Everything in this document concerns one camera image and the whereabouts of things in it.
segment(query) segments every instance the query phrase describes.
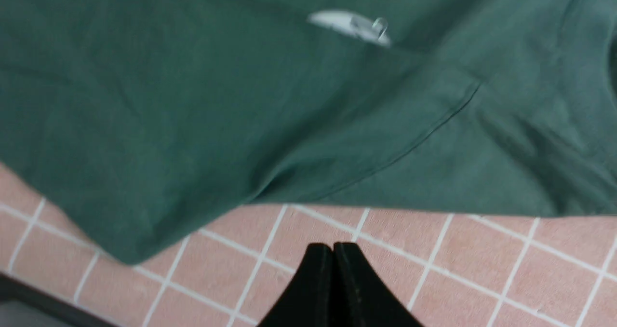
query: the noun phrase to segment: green t-shirt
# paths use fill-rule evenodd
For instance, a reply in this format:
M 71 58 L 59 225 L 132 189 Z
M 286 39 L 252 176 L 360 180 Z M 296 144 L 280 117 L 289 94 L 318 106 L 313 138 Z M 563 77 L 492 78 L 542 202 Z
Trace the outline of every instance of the green t-shirt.
M 616 26 L 617 0 L 0 0 L 0 160 L 125 263 L 241 204 L 614 215 Z

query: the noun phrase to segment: pink tile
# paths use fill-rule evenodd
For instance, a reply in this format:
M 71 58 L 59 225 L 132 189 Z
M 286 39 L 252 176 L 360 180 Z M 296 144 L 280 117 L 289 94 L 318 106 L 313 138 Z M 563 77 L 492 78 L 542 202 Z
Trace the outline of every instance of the pink tile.
M 555 327 L 555 325 L 511 305 L 503 304 L 493 327 Z
M 308 207 L 353 228 L 358 226 L 364 212 L 364 208 L 346 208 L 343 206 L 310 205 Z
M 0 269 L 9 268 L 13 251 L 27 226 L 26 221 L 0 210 Z
M 531 246 L 508 297 L 574 325 L 596 278 L 589 270 Z
M 268 240 L 281 207 L 277 204 L 241 206 L 219 217 L 206 228 L 260 252 Z
M 430 272 L 412 313 L 428 327 L 485 326 L 496 299 L 436 272 Z
M 244 321 L 237 320 L 234 321 L 233 327 L 255 327 L 255 325 L 251 325 L 250 323 L 246 323 Z
M 363 239 L 358 240 L 358 245 L 381 281 L 403 306 L 407 306 L 422 276 L 424 267 Z
M 531 217 L 487 216 L 484 218 L 522 235 L 528 235 L 534 223 Z
M 352 234 L 349 232 L 339 230 L 290 207 L 270 244 L 268 257 L 297 268 L 307 245 L 311 242 L 322 242 L 332 246 L 335 242 L 350 241 L 351 237 Z
M 160 287 L 130 266 L 100 257 L 84 283 L 79 303 L 127 327 L 141 327 Z
M 93 256 L 89 248 L 33 227 L 13 272 L 28 283 L 72 299 Z
M 447 215 L 407 210 L 372 210 L 362 232 L 428 259 Z
M 150 270 L 154 274 L 158 274 L 163 278 L 167 277 L 167 273 L 172 267 L 174 260 L 176 259 L 176 255 L 178 254 L 178 250 L 180 250 L 181 242 L 178 242 L 176 245 L 172 247 L 166 248 L 160 254 L 148 259 L 148 261 L 141 264 L 143 268 Z
M 617 234 L 616 217 L 542 219 L 534 239 L 601 267 Z
M 172 281 L 233 309 L 255 263 L 249 255 L 194 234 Z
M 51 202 L 45 202 L 45 206 L 40 212 L 39 220 L 54 226 L 58 230 L 73 235 L 82 241 L 93 243 L 76 225 L 68 219 L 66 214 Z
M 168 287 L 148 327 L 225 327 L 229 315 Z
M 292 277 L 293 274 L 289 272 L 262 263 L 240 312 L 255 320 L 262 320 Z
M 523 242 L 465 216 L 456 216 L 445 234 L 435 264 L 501 292 Z
M 0 205 L 22 211 L 26 215 L 33 215 L 40 203 L 41 196 L 32 188 L 0 163 Z
M 617 283 L 604 279 L 600 289 L 595 294 L 588 314 L 583 321 L 583 327 L 614 327 L 617 326 Z

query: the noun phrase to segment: tile floor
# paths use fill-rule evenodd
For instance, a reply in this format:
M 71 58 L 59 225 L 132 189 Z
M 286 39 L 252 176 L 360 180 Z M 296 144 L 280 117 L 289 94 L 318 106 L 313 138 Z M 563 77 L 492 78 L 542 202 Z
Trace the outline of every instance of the tile floor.
M 124 327 L 251 327 L 309 242 L 355 241 L 426 327 L 617 326 L 617 217 L 250 206 L 119 265 L 0 165 L 0 270 Z

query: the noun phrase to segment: white grout line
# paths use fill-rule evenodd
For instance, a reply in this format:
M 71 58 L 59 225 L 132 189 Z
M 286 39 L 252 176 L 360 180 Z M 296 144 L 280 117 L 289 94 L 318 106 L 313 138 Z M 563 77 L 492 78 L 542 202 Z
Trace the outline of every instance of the white grout line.
M 575 327 L 580 327 L 583 321 L 585 320 L 585 317 L 587 316 L 587 313 L 589 312 L 589 308 L 591 307 L 591 303 L 593 303 L 593 299 L 595 298 L 595 295 L 598 293 L 598 290 L 600 289 L 600 284 L 602 283 L 602 279 L 604 279 L 604 276 L 606 275 L 606 272 L 608 271 L 608 266 L 611 264 L 613 256 L 615 255 L 615 251 L 617 251 L 617 237 L 615 237 L 615 240 L 613 241 L 613 246 L 611 247 L 611 250 L 608 252 L 608 255 L 606 255 L 606 259 L 604 259 L 604 263 L 602 264 L 602 271 L 598 275 L 598 278 L 595 280 L 593 289 L 591 290 L 591 293 L 589 294 L 589 297 L 587 298 L 585 307 L 582 309 L 582 312 L 580 313 L 579 319 L 577 320 L 577 324 Z
M 213 307 L 215 309 L 218 309 L 226 314 L 234 314 L 234 311 L 229 309 L 228 307 L 226 307 L 225 305 L 222 305 L 220 303 L 216 303 L 216 301 L 209 299 L 207 297 L 202 296 L 201 294 L 195 292 L 194 290 L 188 289 L 184 286 L 178 285 L 177 283 L 174 283 L 173 281 L 171 283 L 169 283 L 169 287 L 173 288 L 174 290 L 177 290 L 178 292 L 181 292 L 183 294 L 186 294 L 187 296 L 194 298 L 198 301 L 201 301 L 202 303 L 204 303 L 205 305 L 208 305 L 210 307 Z M 247 323 L 252 323 L 253 325 L 257 324 L 257 321 L 249 318 L 248 316 L 244 316 L 243 314 L 237 314 L 236 318 L 245 321 Z
M 362 213 L 362 217 L 360 218 L 360 221 L 358 222 L 358 226 L 356 226 L 355 231 L 353 231 L 353 236 L 351 237 L 352 242 L 356 242 L 358 240 L 358 235 L 360 235 L 362 227 L 364 226 L 364 222 L 366 222 L 366 218 L 368 217 L 368 213 L 370 211 L 371 211 L 371 208 L 364 209 L 364 212 Z
M 569 325 L 566 325 L 565 323 L 555 320 L 554 318 L 551 318 L 548 315 L 542 314 L 542 313 L 538 313 L 537 310 L 531 309 L 530 307 L 523 305 L 521 303 L 518 303 L 517 301 L 513 301 L 510 298 L 504 298 L 503 299 L 504 303 L 507 303 L 508 305 L 511 305 L 513 307 L 515 307 L 518 310 L 522 310 L 528 314 L 531 314 L 537 318 L 540 318 L 541 320 L 544 320 L 546 322 L 552 323 L 553 325 L 556 325 L 557 327 L 570 327 Z
M 509 234 L 513 237 L 516 237 L 518 239 L 521 239 L 522 241 L 526 241 L 527 237 L 525 237 L 524 235 L 520 235 L 517 232 L 508 230 L 507 228 L 500 226 L 499 224 L 496 224 L 495 222 L 489 221 L 487 219 L 484 219 L 482 217 L 475 217 L 475 216 L 470 216 L 469 218 L 476 220 L 477 222 L 480 222 L 482 224 L 484 224 L 485 226 L 489 226 L 490 228 L 494 229 L 494 230 L 498 230 L 501 231 L 505 234 Z M 555 250 L 555 248 L 552 248 L 551 246 L 548 245 L 544 245 L 538 241 L 535 241 L 533 239 L 531 239 L 531 245 L 540 248 L 546 252 L 548 252 L 549 254 L 553 254 L 561 259 L 564 259 L 570 263 L 574 263 L 576 265 L 582 266 L 582 268 L 585 268 L 587 270 L 591 270 L 591 272 L 594 272 L 596 274 L 599 274 L 602 270 L 600 268 L 597 268 L 595 266 L 592 266 L 590 264 L 587 264 L 583 261 L 581 261 L 580 259 L 577 259 L 575 257 L 572 257 L 570 255 L 564 254 L 564 252 L 560 252 L 559 250 Z
M 249 255 L 249 256 L 251 256 L 251 257 L 253 257 L 255 259 L 259 258 L 259 255 L 260 255 L 259 252 L 255 251 L 255 250 L 251 250 L 250 248 L 248 248 L 248 247 L 246 247 L 244 245 L 238 244 L 237 242 L 234 242 L 234 241 L 232 241 L 230 239 L 227 239 L 227 238 L 223 237 L 220 234 L 216 234 L 216 233 L 214 233 L 212 231 L 203 230 L 203 229 L 199 230 L 199 234 L 201 234 L 203 236 L 206 236 L 206 237 L 209 237 L 212 240 L 216 240 L 218 242 L 221 242 L 221 243 L 223 243 L 223 244 L 225 244 L 225 245 L 227 245 L 227 246 L 229 246 L 231 248 L 235 248 L 236 250 L 242 252 L 243 254 Z M 279 263 L 277 261 L 274 261 L 273 259 L 269 259 L 267 257 L 264 257 L 264 262 L 268 263 L 269 265 L 271 265 L 271 266 L 273 266 L 275 268 L 278 268 L 280 270 L 284 270 L 285 272 L 288 272 L 288 273 L 291 273 L 291 274 L 295 273 L 295 270 L 293 268 L 291 268 L 289 266 L 286 266 L 286 265 L 284 265 L 282 263 Z
M 15 210 L 8 205 L 0 204 L 0 210 L 6 211 L 7 214 L 21 219 L 23 221 L 29 222 L 32 218 L 24 215 L 21 211 Z
M 212 231 L 209 230 L 199 230 L 199 234 L 204 235 L 206 237 L 209 237 L 212 240 L 216 240 L 218 242 L 222 242 L 223 244 L 231 247 L 231 248 L 235 248 L 236 250 L 242 252 L 243 254 L 249 255 L 251 257 L 255 257 L 258 258 L 259 257 L 259 252 L 255 251 L 255 250 L 251 250 L 250 248 L 243 246 L 241 244 L 238 244 L 237 242 L 234 242 L 230 239 L 227 239 L 225 237 L 223 237 L 222 235 L 216 234 Z
M 510 286 L 512 285 L 512 282 L 514 281 L 514 278 L 516 276 L 516 272 L 518 272 L 518 268 L 521 266 L 521 263 L 523 262 L 523 258 L 527 254 L 527 250 L 529 250 L 529 246 L 531 245 L 531 239 L 533 239 L 534 234 L 536 233 L 536 229 L 539 224 L 540 224 L 540 218 L 534 219 L 534 223 L 531 225 L 531 229 L 529 230 L 529 234 L 527 235 L 527 240 L 523 244 L 523 249 L 518 255 L 518 258 L 516 259 L 516 262 L 514 263 L 514 267 L 512 268 L 510 275 L 508 276 L 508 279 L 506 280 L 505 285 L 503 286 L 501 298 L 499 298 L 499 300 L 497 301 L 495 309 L 493 310 L 493 314 L 491 315 L 491 318 L 489 318 L 489 323 L 486 324 L 486 327 L 492 327 L 493 323 L 495 323 L 497 314 L 499 313 L 499 310 L 501 309 L 503 305 L 503 299 L 505 299 L 506 295 L 508 294 L 508 291 L 510 290 Z
M 310 217 L 313 217 L 315 219 L 318 219 L 324 223 L 330 224 L 331 226 L 335 226 L 338 229 L 342 230 L 342 231 L 346 231 L 346 232 L 350 232 L 351 234 L 355 233 L 355 228 L 351 228 L 350 226 L 346 225 L 346 224 L 342 224 L 339 221 L 335 221 L 329 217 L 327 217 L 326 215 L 320 214 L 315 210 L 309 209 L 306 206 L 302 206 L 299 204 L 293 204 L 293 208 L 306 214 L 309 215 Z
M 35 223 L 37 222 L 40 216 L 40 213 L 42 212 L 42 208 L 45 206 L 45 201 L 46 201 L 45 197 L 42 197 L 40 199 L 40 202 L 37 207 L 37 210 L 35 211 L 35 214 L 28 221 L 28 226 L 26 227 L 24 234 L 22 234 L 22 238 L 19 239 L 17 246 L 15 246 L 15 250 L 13 250 L 13 254 L 11 255 L 11 260 L 9 261 L 9 267 L 8 267 L 9 273 L 13 272 L 13 266 L 15 265 L 15 260 L 17 259 L 17 255 L 19 254 L 19 251 L 22 249 L 22 246 L 24 246 L 24 242 L 26 242 L 26 238 L 30 234 L 30 231 L 32 231 L 32 228 L 35 226 Z
M 68 233 L 65 233 L 64 231 L 58 230 L 58 228 L 56 228 L 56 227 L 54 227 L 54 226 L 52 226 L 50 224 L 47 224 L 45 222 L 38 221 L 37 222 L 37 227 L 41 228 L 42 230 L 45 230 L 45 231 L 47 231 L 47 232 L 49 232 L 49 233 L 51 233 L 53 235 L 57 235 L 57 236 L 59 236 L 59 237 L 61 237 L 63 239 L 71 241 L 73 244 L 75 244 L 77 246 L 82 246 L 82 247 L 85 247 L 85 248 L 89 248 L 90 250 L 94 250 L 95 252 L 103 252 L 103 250 L 101 250 L 98 246 L 96 246 L 94 244 L 91 244 L 91 243 L 88 243 L 86 241 L 83 241 L 82 239 L 79 239 L 79 238 L 75 237 L 72 234 L 68 234 Z
M 150 272 L 150 270 L 145 269 L 143 266 L 133 266 L 133 270 L 135 270 L 135 272 L 138 272 L 139 274 L 145 276 L 148 279 L 152 279 L 156 281 L 159 284 L 162 284 L 165 282 L 165 278 L 163 278 L 161 275 L 154 274 L 153 272 Z
M 407 303 L 407 310 L 409 311 L 411 311 L 412 307 L 414 307 L 414 303 L 416 302 L 416 299 L 418 299 L 420 290 L 422 290 L 422 286 L 424 285 L 426 281 L 426 277 L 428 276 L 428 273 L 430 272 L 430 267 L 432 266 L 432 262 L 434 262 L 435 258 L 437 257 L 437 253 L 439 252 L 439 249 L 441 248 L 441 243 L 443 243 L 443 239 L 445 238 L 445 233 L 447 233 L 448 228 L 450 228 L 450 223 L 452 223 L 453 218 L 454 218 L 454 214 L 448 215 L 448 218 L 445 219 L 445 223 L 443 224 L 443 227 L 441 227 L 441 232 L 439 233 L 437 242 L 435 243 L 435 246 L 432 249 L 432 252 L 430 253 L 430 257 L 428 258 L 428 263 L 425 266 L 424 271 L 422 272 L 422 276 L 420 277 L 420 280 L 418 281 L 418 285 L 416 285 L 416 289 L 414 290 L 414 294 L 412 295 L 412 298 L 409 300 L 409 303 Z
M 311 216 L 311 217 L 313 217 L 315 219 L 319 219 L 319 220 L 321 220 L 323 222 L 326 222 L 327 224 L 335 226 L 335 227 L 339 228 L 340 230 L 347 231 L 347 232 L 350 232 L 352 234 L 355 233 L 355 230 L 353 230 L 349 226 L 347 226 L 345 224 L 342 224 L 342 223 L 340 223 L 338 221 L 335 221 L 333 219 L 330 219 L 329 217 L 326 217 L 325 215 L 317 213 L 317 211 L 311 210 L 309 208 L 306 208 L 305 206 L 297 205 L 297 204 L 294 204 L 293 207 L 296 210 L 302 211 L 306 215 L 309 215 L 309 216 Z M 4 211 L 7 211 L 7 213 L 9 213 L 11 215 L 14 215 L 14 216 L 16 216 L 18 218 L 24 219 L 24 220 L 26 220 L 28 222 L 32 222 L 32 220 L 34 218 L 34 217 L 28 217 L 27 215 L 24 215 L 20 211 L 17 211 L 17 210 L 11 209 L 11 208 L 7 208 L 6 206 L 3 206 L 3 205 L 0 205 L 0 209 L 2 209 Z M 489 226 L 490 228 L 493 228 L 494 230 L 501 231 L 501 232 L 503 232 L 505 234 L 511 235 L 511 236 L 513 236 L 515 238 L 518 238 L 518 239 L 521 239 L 523 241 L 526 241 L 526 239 L 527 239 L 527 237 L 524 236 L 524 235 L 520 235 L 520 234 L 518 234 L 518 233 L 516 233 L 514 231 L 508 230 L 507 228 L 504 228 L 503 226 L 500 226 L 499 224 L 491 222 L 491 221 L 489 221 L 487 219 L 483 219 L 482 217 L 479 217 L 477 215 L 469 215 L 468 217 L 470 217 L 471 219 L 474 219 L 474 220 L 476 220 L 476 221 L 478 221 L 478 222 L 480 222 L 482 224 L 485 224 L 486 226 Z M 34 219 L 33 223 L 35 223 L 40 228 L 42 228 L 42 229 L 44 229 L 44 230 L 46 230 L 46 231 L 48 231 L 50 233 L 53 233 L 55 235 L 59 235 L 60 237 L 63 237 L 64 239 L 68 239 L 69 241 L 72 241 L 72 242 L 74 242 L 77 245 L 84 246 L 84 247 L 87 247 L 87 248 L 92 248 L 92 250 L 94 250 L 95 252 L 99 253 L 100 255 L 107 255 L 105 252 L 103 252 L 96 245 L 89 244 L 87 242 L 82 241 L 81 239 L 76 238 L 75 236 L 73 236 L 71 234 L 64 233 L 64 231 L 58 230 L 54 226 L 51 226 L 51 225 L 46 224 L 44 222 L 37 221 L 36 219 Z M 211 234 L 208 234 L 208 232 L 205 232 L 205 234 L 204 234 L 204 232 L 202 232 L 202 234 L 203 235 L 207 235 L 207 236 L 211 235 Z M 437 273 L 439 273 L 441 275 L 444 275 L 447 278 L 454 279 L 454 280 L 458 281 L 459 283 L 462 283 L 463 285 L 469 286 L 472 289 L 476 289 L 476 290 L 478 290 L 478 291 L 480 291 L 480 292 L 482 292 L 482 293 L 484 293 L 484 294 L 486 294 L 488 296 L 491 296 L 491 297 L 496 298 L 496 299 L 500 299 L 501 298 L 501 295 L 497 294 L 496 292 L 493 292 L 493 291 L 491 291 L 489 289 L 486 289 L 485 287 L 480 286 L 480 285 L 478 285 L 478 284 L 476 284 L 476 283 L 474 283 L 474 282 L 472 282 L 470 280 L 467 280 L 465 278 L 462 278 L 461 276 L 458 276 L 456 274 L 452 274 L 451 272 L 449 272 L 446 269 L 439 268 L 438 266 L 435 266 L 435 265 L 429 265 L 429 263 L 427 261 L 425 261 L 424 259 L 421 259 L 421 258 L 419 258 L 417 256 L 412 255 L 412 254 L 408 254 L 407 252 L 403 251 L 402 249 L 396 248 L 396 247 L 394 247 L 394 246 L 392 246 L 392 245 L 390 245 L 390 244 L 388 244 L 386 242 L 380 241 L 379 239 L 375 239 L 375 238 L 373 238 L 372 236 L 370 236 L 368 234 L 363 234 L 363 233 L 360 232 L 358 237 L 362 238 L 362 239 L 364 239 L 364 240 L 366 240 L 368 242 L 371 242 L 372 244 L 381 246 L 381 247 L 383 247 L 383 248 L 385 248 L 385 249 L 387 249 L 387 250 L 389 250 L 389 251 L 391 251 L 391 252 L 393 252 L 395 254 L 399 254 L 399 255 L 405 257 L 406 259 L 409 259 L 410 261 L 413 261 L 413 262 L 418 263 L 418 264 L 423 265 L 423 266 L 429 266 L 430 269 L 433 270 L 434 272 L 437 272 Z M 231 247 L 236 248 L 237 250 L 239 250 L 241 252 L 244 252 L 246 254 L 253 254 L 254 255 L 256 253 L 253 250 L 245 248 L 244 246 L 242 246 L 240 244 L 234 243 L 234 242 L 230 241 L 229 239 L 225 239 L 224 237 L 221 237 L 220 235 L 217 236 L 216 240 L 218 240 L 218 241 L 223 240 L 223 241 L 225 241 L 225 244 L 230 245 Z M 598 274 L 602 273 L 601 269 L 596 268 L 596 267 L 594 267 L 592 265 L 589 265 L 587 263 L 584 263 L 583 261 L 580 261 L 579 259 L 575 259 L 572 256 L 569 256 L 567 254 L 559 252 L 555 248 L 551 248 L 548 245 L 544 245 L 542 243 L 539 243 L 539 242 L 533 241 L 533 240 L 531 241 L 531 245 L 536 246 L 536 247 L 538 247 L 538 248 L 540 248 L 542 250 L 545 250 L 546 252 L 549 252 L 551 254 L 554 254 L 554 255 L 556 255 L 556 256 L 558 256 L 558 257 L 560 257 L 560 258 L 562 258 L 562 259 L 564 259 L 566 261 L 569 261 L 571 263 L 574 263 L 574 264 L 577 264 L 579 266 L 582 266 L 583 268 L 591 270 L 592 272 L 595 272 L 595 273 L 598 273 Z M 268 264 L 270 264 L 270 265 L 273 265 L 273 266 L 275 266 L 277 268 L 285 270 L 286 272 L 289 272 L 289 273 L 294 273 L 295 272 L 295 270 L 293 270 L 292 268 L 289 268 L 289 266 L 286 266 L 286 265 L 284 265 L 282 263 L 278 263 L 278 262 L 274 261 L 273 259 L 268 259 L 267 257 L 264 257 L 263 261 L 268 263 Z M 153 279 L 153 280 L 155 280 L 155 281 L 157 281 L 159 283 L 165 282 L 165 278 L 163 278 L 163 277 L 161 277 L 161 276 L 159 276 L 157 274 L 154 274 L 154 273 L 146 270 L 143 267 L 135 266 L 135 267 L 133 267 L 133 270 L 135 270 L 135 271 L 139 272 L 140 274 L 144 275 L 145 277 Z M 617 282 L 617 276 L 614 275 L 614 274 L 610 274 L 608 272 L 604 273 L 604 278 L 611 279 L 611 280 Z M 223 312 L 225 312 L 227 314 L 230 314 L 230 315 L 232 315 L 234 313 L 233 310 L 231 310 L 231 309 L 229 309 L 229 308 L 227 308 L 227 307 L 225 307 L 225 306 L 223 306 L 223 305 L 221 305 L 219 303 L 216 303 L 215 301 L 212 301 L 212 300 L 210 300 L 208 298 L 205 298 L 204 296 L 201 296 L 200 294 L 198 294 L 198 293 L 196 293 L 196 292 L 194 292 L 192 290 L 189 290 L 189 289 L 187 289 L 187 288 L 185 288 L 185 287 L 183 287 L 181 285 L 178 285 L 176 283 L 169 283 L 169 286 L 173 287 L 174 289 L 178 290 L 179 292 L 183 292 L 183 293 L 187 294 L 188 296 L 191 296 L 191 297 L 193 297 L 193 298 L 195 298 L 197 300 L 202 301 L 203 303 L 206 303 L 210 307 L 214 307 L 214 308 L 219 309 L 219 310 L 221 310 L 221 311 L 223 311 Z M 511 300 L 509 298 L 504 298 L 503 302 L 507 303 L 507 304 L 509 304 L 509 305 L 511 305 L 513 307 L 515 307 L 516 309 L 520 309 L 520 310 L 523 310 L 523 311 L 525 311 L 525 312 L 527 312 L 529 314 L 532 314 L 533 316 L 537 316 L 538 318 L 541 318 L 542 320 L 550 322 L 550 323 L 552 323 L 552 324 L 554 324 L 554 325 L 556 325 L 558 327 L 569 327 L 568 325 L 565 325 L 564 323 L 562 323 L 560 321 L 557 321 L 554 318 L 551 318 L 551 317 L 546 316 L 544 314 L 538 313 L 537 310 L 531 309 L 531 308 L 527 307 L 526 305 L 518 303 L 517 301 L 513 301 L 513 300 Z M 80 309 L 84 309 L 85 311 L 91 312 L 87 308 L 81 307 L 79 305 L 77 305 L 77 306 L 80 307 Z M 236 318 L 239 319 L 239 320 L 245 321 L 247 323 L 253 324 L 253 325 L 256 325 L 256 323 L 257 323 L 255 320 L 249 318 L 248 316 L 244 316 L 241 313 L 236 314 Z
M 92 272 L 92 269 L 94 268 L 94 265 L 96 264 L 96 262 L 99 260 L 99 256 L 101 254 L 99 254 L 99 252 L 95 252 L 94 255 L 92 256 L 92 259 L 90 260 L 90 263 L 88 263 L 88 267 L 86 268 L 86 271 L 83 272 L 83 275 L 81 276 L 81 280 L 79 281 L 79 285 L 77 285 L 77 289 L 75 290 L 75 294 L 73 294 L 73 300 L 75 301 L 75 303 L 79 303 L 79 296 L 81 294 L 81 290 L 83 289 L 83 286 L 86 284 L 86 280 L 88 280 L 88 276 L 90 276 L 90 272 Z
M 240 295 L 240 298 L 238 299 L 238 303 L 236 303 L 236 309 L 234 309 L 233 314 L 231 314 L 229 318 L 229 322 L 227 322 L 227 327 L 231 327 L 233 325 L 233 322 L 236 320 L 236 316 L 238 315 L 238 313 L 240 313 L 240 308 L 244 304 L 246 296 L 248 296 L 249 294 L 249 290 L 251 289 L 251 286 L 253 285 L 253 281 L 255 281 L 257 272 L 259 271 L 260 266 L 262 266 L 262 262 L 264 261 L 266 254 L 268 253 L 270 244 L 272 244 L 276 231 L 278 230 L 278 226 L 281 224 L 282 217 L 285 215 L 286 211 L 287 211 L 287 204 L 284 204 L 284 206 L 282 206 L 281 208 L 280 213 L 278 213 L 278 217 L 276 218 L 276 221 L 274 222 L 274 226 L 272 226 L 272 230 L 270 231 L 268 235 L 268 240 L 266 240 L 266 244 L 264 245 L 264 248 L 262 249 L 261 254 L 259 254 L 257 262 L 255 263 L 255 266 L 253 267 L 253 272 L 251 272 L 251 276 L 249 276 L 249 280 L 246 282 L 246 285 L 244 285 L 244 290 L 242 291 L 242 294 Z
M 604 277 L 605 277 L 605 278 L 607 278 L 607 279 L 611 279 L 611 280 L 615 281 L 615 283 L 617 283 L 617 275 L 613 275 L 613 274 L 610 274 L 610 273 L 606 273 L 606 274 L 604 275 Z
M 419 264 L 421 266 L 427 266 L 428 265 L 428 262 L 425 261 L 424 259 L 421 259 L 421 258 L 419 258 L 418 256 L 415 256 L 415 255 L 409 254 L 409 253 L 405 252 L 402 248 L 398 248 L 396 246 L 388 244 L 387 242 L 381 241 L 379 239 L 375 239 L 374 237 L 372 237 L 372 236 L 370 236 L 368 234 L 361 233 L 360 235 L 358 235 L 358 238 L 364 239 L 364 240 L 370 242 L 373 245 L 377 245 L 377 246 L 383 247 L 386 250 L 388 250 L 388 251 L 390 251 L 390 252 L 392 252 L 394 254 L 401 255 L 401 256 L 405 257 L 406 259 L 409 259 L 410 261 L 412 261 L 414 263 L 417 263 L 417 264 Z
M 71 305 L 73 307 L 77 307 L 79 310 L 83 310 L 84 312 L 87 312 L 89 314 L 91 314 L 92 316 L 96 316 L 97 318 L 100 318 L 101 320 L 104 320 L 112 325 L 115 326 L 121 326 L 122 324 L 119 323 L 118 321 L 116 321 L 114 318 L 111 318 L 110 316 L 107 316 L 106 314 L 101 314 L 99 312 L 96 312 L 84 305 L 80 305 L 79 303 L 76 303 L 75 301 L 72 301 L 70 298 L 66 298 L 65 296 L 59 295 L 55 292 L 52 292 L 51 290 L 49 290 L 48 288 L 44 287 L 44 286 L 40 286 L 37 283 L 31 282 L 28 279 L 22 278 L 21 276 L 17 275 L 17 274 L 13 274 L 11 275 L 11 277 L 13 277 L 13 279 L 16 279 L 17 281 L 20 281 L 22 283 L 24 283 L 27 286 L 33 287 L 37 290 L 40 290 L 42 292 L 46 292 L 47 294 L 49 294 L 49 296 L 59 300 L 59 301 L 63 301 L 64 303 L 66 303 L 67 305 Z
M 477 283 L 474 283 L 471 280 L 465 279 L 462 276 L 454 274 L 453 272 L 450 272 L 447 269 L 443 269 L 441 267 L 432 265 L 432 266 L 430 266 L 430 270 L 432 270 L 432 271 L 434 271 L 436 273 L 439 273 L 439 274 L 445 276 L 446 278 L 450 278 L 450 279 L 453 279 L 455 281 L 458 281 L 459 283 L 461 283 L 461 284 L 463 284 L 463 285 L 465 285 L 467 287 L 471 287 L 472 289 L 475 289 L 475 290 L 477 290 L 479 292 L 482 292 L 483 294 L 486 294 L 487 296 L 491 296 L 491 297 L 497 298 L 497 299 L 499 299 L 499 297 L 500 297 L 500 295 L 497 292 L 493 292 L 493 291 L 487 289 L 486 287 L 480 286 Z
M 178 250 L 178 254 L 176 254 L 176 257 L 174 258 L 174 261 L 172 262 L 172 267 L 169 268 L 169 271 L 167 272 L 167 277 L 165 277 L 165 281 L 161 285 L 161 288 L 159 289 L 159 293 L 157 293 L 156 298 L 152 302 L 152 305 L 150 305 L 150 310 L 148 310 L 148 313 L 146 314 L 146 317 L 144 318 L 144 322 L 142 324 L 143 327 L 147 327 L 148 324 L 150 323 L 152 314 L 154 314 L 154 311 L 159 305 L 159 301 L 163 297 L 163 293 L 165 292 L 165 289 L 167 289 L 169 282 L 172 280 L 172 276 L 174 276 L 174 272 L 176 272 L 178 263 L 180 262 L 180 259 L 182 258 L 182 255 L 184 254 L 185 249 L 187 248 L 187 244 L 189 243 L 190 239 L 191 239 L 191 235 L 183 239 L 182 244 L 180 245 L 180 250 Z
M 282 263 L 279 263 L 279 262 L 277 262 L 277 261 L 275 261 L 273 259 L 269 259 L 268 257 L 264 258 L 264 263 L 268 263 L 269 265 L 271 265 L 271 266 L 273 266 L 275 268 L 278 268 L 278 269 L 280 269 L 280 270 L 282 270 L 284 272 L 288 272 L 289 274 L 295 274 L 295 269 L 293 269 L 293 268 L 291 268 L 289 266 L 286 266 L 286 265 L 284 265 Z

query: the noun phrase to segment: white logo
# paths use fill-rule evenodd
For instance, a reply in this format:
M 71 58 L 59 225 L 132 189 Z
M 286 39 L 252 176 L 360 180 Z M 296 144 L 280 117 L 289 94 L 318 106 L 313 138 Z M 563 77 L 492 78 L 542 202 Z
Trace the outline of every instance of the white logo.
M 386 34 L 388 22 L 381 17 L 372 21 L 351 11 L 326 10 L 309 15 L 307 21 L 362 41 L 385 47 L 390 47 L 392 44 Z

